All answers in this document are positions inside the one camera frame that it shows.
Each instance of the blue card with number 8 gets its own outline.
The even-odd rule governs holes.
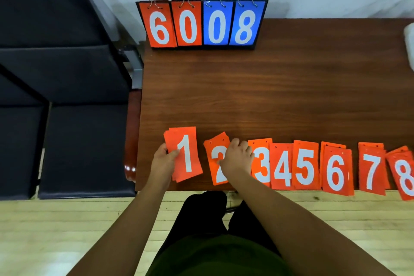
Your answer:
[[[266,3],[266,0],[240,0],[235,2],[229,45],[249,46],[255,43]]]
[[[227,45],[234,1],[205,1],[203,6],[204,45]]]

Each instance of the hand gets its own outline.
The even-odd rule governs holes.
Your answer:
[[[225,158],[218,162],[223,174],[230,182],[241,174],[250,174],[253,158],[255,157],[251,146],[246,141],[240,144],[239,142],[238,138],[231,140]]]
[[[166,191],[174,172],[175,158],[179,153],[180,150],[175,150],[167,154],[167,146],[165,143],[161,144],[152,160],[148,184],[155,185]]]

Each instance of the forearm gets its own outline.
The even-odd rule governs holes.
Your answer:
[[[311,212],[248,174],[229,180],[296,275],[394,275]]]
[[[164,193],[148,183],[68,275],[134,275]]]

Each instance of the white number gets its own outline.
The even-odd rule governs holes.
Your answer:
[[[220,19],[220,33],[219,38],[214,38],[214,23],[216,22],[216,18]],[[208,21],[208,37],[212,43],[218,44],[221,43],[224,39],[224,33],[226,32],[226,17],[224,16],[223,11],[215,10],[211,14],[210,20]]]
[[[253,153],[255,154],[256,158],[260,157],[260,154],[263,154],[263,159],[260,161],[262,167],[266,167],[267,169],[267,176],[263,176],[261,172],[257,172],[255,174],[256,179],[260,182],[270,182],[270,158],[269,158],[269,149],[265,147],[258,147],[256,148]]]
[[[187,37],[185,31],[185,18],[188,17],[191,23],[191,38]],[[197,37],[197,23],[195,22],[194,14],[190,10],[184,10],[180,14],[180,33],[184,42],[191,44],[194,43],[195,38]]]
[[[219,158],[219,153],[223,154],[223,158],[224,158],[226,155],[226,150],[227,148],[223,145],[216,146],[211,151],[211,158]],[[221,166],[219,166],[219,170],[217,171],[217,175],[216,175],[216,182],[219,183],[223,181],[227,181],[227,178],[224,176],[223,172],[221,171]]]
[[[168,31],[165,28],[165,26],[163,26],[161,24],[155,25],[155,19],[157,19],[157,18],[160,19],[161,22],[167,21],[167,19],[165,18],[165,16],[161,12],[154,11],[149,16],[149,29],[151,30],[152,37],[156,40],[156,42],[161,44],[161,45],[165,45],[170,40],[170,35],[168,34]],[[158,37],[158,31],[163,32],[164,39],[161,39],[161,38]]]
[[[289,156],[287,151],[283,151],[282,156],[280,156],[279,162],[274,170],[274,178],[284,179],[285,186],[290,187],[290,179],[292,179],[292,174],[289,172]]]
[[[303,174],[296,174],[296,178],[302,185],[310,185],[313,181],[313,177],[315,176],[315,171],[313,170],[313,165],[311,162],[303,160],[305,157],[313,158],[313,150],[299,148],[298,161],[296,163],[296,166],[299,168],[306,167],[308,170],[308,177],[304,178]]]
[[[190,144],[188,143],[188,134],[183,136],[183,139],[177,144],[177,148],[180,150],[184,147],[184,158],[185,158],[185,170],[190,173],[191,169],[191,158],[190,158]]]
[[[402,172],[401,166],[405,168],[405,172]],[[410,196],[414,196],[414,177],[411,175],[411,166],[410,164],[404,160],[399,159],[395,162],[395,171],[397,174],[401,177],[400,178],[400,185],[401,189]],[[409,189],[407,185],[405,184],[405,181],[409,180],[411,182],[412,189]]]
[[[334,162],[337,161],[338,164],[344,165],[344,160],[339,155],[332,155],[328,160],[328,165],[326,167],[326,174],[328,177],[328,184],[334,191],[339,191],[344,186],[344,173],[339,167],[334,167]],[[333,175],[334,173],[338,174],[338,183],[334,184]]]
[[[250,22],[247,25],[244,25],[244,19],[246,18],[250,18]],[[237,31],[237,33],[235,34],[235,42],[238,44],[245,44],[247,43],[251,38],[252,38],[252,30],[251,27],[253,26],[253,24],[256,21],[256,14],[251,11],[251,10],[246,10],[245,12],[243,12],[238,20],[238,25],[240,27],[240,29]],[[240,39],[241,33],[246,32],[247,36],[244,40]]]
[[[381,158],[379,156],[364,154],[364,160],[372,162],[371,168],[368,171],[368,177],[366,178],[366,188],[372,190],[372,180],[378,165],[381,163]]]

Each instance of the leg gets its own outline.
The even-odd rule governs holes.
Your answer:
[[[229,234],[256,242],[280,256],[280,253],[256,216],[241,202],[229,222]]]
[[[223,224],[227,196],[223,191],[207,191],[189,196],[181,208],[170,233],[157,253],[184,237],[198,234],[225,234]]]

